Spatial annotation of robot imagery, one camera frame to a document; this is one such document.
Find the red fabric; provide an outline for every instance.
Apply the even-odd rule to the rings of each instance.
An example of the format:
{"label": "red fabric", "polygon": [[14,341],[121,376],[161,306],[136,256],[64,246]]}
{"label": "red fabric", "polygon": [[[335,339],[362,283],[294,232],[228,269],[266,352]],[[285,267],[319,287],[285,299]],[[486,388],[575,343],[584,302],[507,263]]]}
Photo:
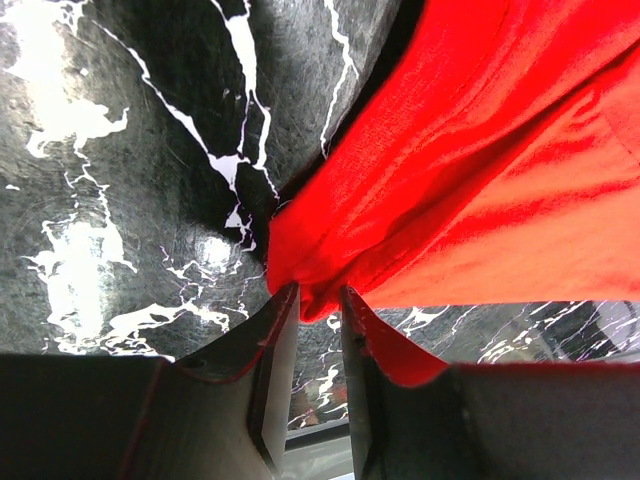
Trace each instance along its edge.
{"label": "red fabric", "polygon": [[640,300],[640,2],[431,0],[408,51],[271,223],[302,318]]}

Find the red towel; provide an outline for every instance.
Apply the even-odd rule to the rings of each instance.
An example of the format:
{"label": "red towel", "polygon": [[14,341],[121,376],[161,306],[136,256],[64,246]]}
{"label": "red towel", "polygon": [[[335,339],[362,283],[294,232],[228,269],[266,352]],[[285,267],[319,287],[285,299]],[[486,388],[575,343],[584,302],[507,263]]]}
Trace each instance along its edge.
{"label": "red towel", "polygon": [[431,0],[396,70],[271,223],[302,317],[640,300],[640,1]]}

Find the black marble surface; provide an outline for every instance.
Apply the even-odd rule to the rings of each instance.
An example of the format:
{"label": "black marble surface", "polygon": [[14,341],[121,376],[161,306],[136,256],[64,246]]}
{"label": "black marble surface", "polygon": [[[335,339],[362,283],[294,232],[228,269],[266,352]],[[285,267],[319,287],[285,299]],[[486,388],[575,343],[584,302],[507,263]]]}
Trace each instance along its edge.
{"label": "black marble surface", "polygon": [[[0,352],[179,358],[256,312],[269,219],[384,79],[419,8],[0,3]],[[638,308],[381,315],[445,360],[585,360],[637,349]],[[347,413],[338,326],[301,328],[292,429]]]}

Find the folded cloth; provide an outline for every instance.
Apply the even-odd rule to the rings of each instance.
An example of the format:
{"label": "folded cloth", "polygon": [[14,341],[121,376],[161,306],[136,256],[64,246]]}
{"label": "folded cloth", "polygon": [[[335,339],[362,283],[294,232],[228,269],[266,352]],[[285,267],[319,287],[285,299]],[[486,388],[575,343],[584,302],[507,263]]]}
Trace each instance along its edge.
{"label": "folded cloth", "polygon": [[640,300],[640,1],[431,0],[395,71],[270,226],[304,321]]}

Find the red garment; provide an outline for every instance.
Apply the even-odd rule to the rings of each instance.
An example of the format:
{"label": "red garment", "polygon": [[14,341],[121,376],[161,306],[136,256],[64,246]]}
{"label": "red garment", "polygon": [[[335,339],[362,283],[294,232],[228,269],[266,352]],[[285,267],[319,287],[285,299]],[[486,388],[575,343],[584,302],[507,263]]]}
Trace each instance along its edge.
{"label": "red garment", "polygon": [[271,223],[302,317],[640,300],[640,1],[431,0],[404,58]]}

